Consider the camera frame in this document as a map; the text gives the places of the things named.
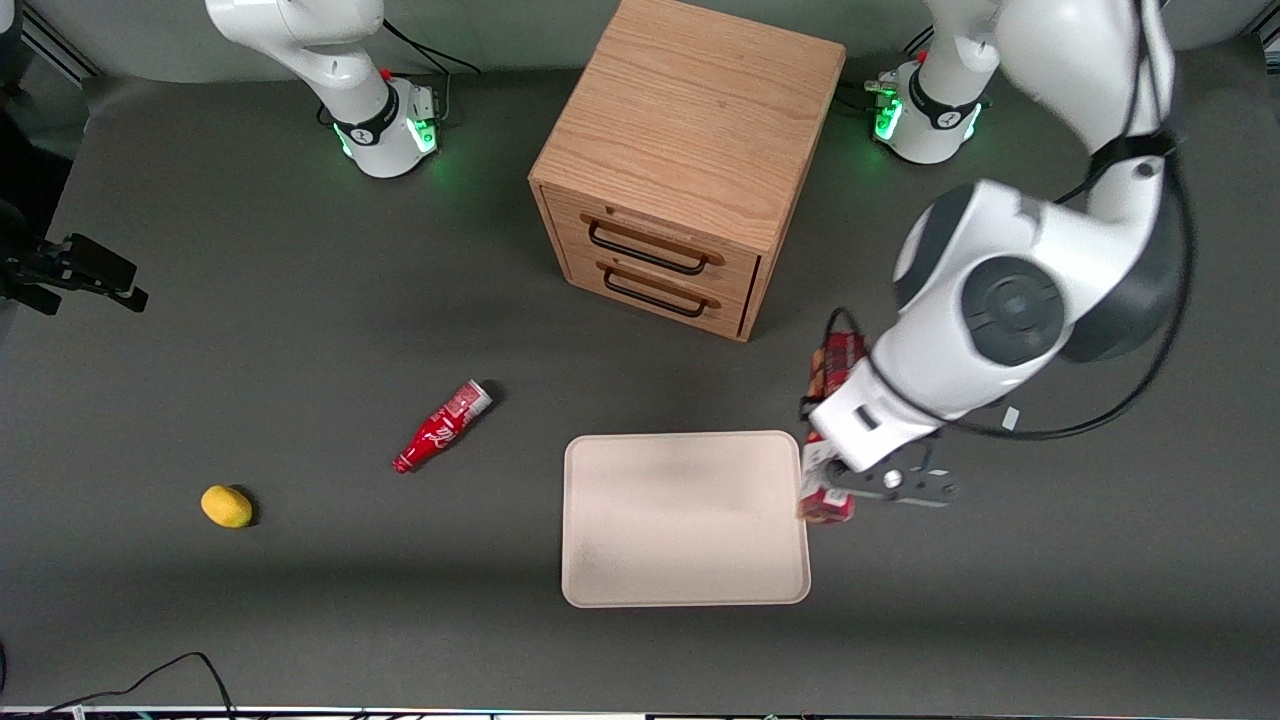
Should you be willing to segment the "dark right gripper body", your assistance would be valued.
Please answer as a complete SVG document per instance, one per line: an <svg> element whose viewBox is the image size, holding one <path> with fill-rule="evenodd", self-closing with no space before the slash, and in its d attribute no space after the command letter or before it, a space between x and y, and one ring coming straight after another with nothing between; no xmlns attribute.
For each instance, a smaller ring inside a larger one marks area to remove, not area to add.
<svg viewBox="0 0 1280 720"><path fill-rule="evenodd" d="M1 201L3 301L61 301L50 287L61 287L63 246L40 238L26 218Z"/></svg>

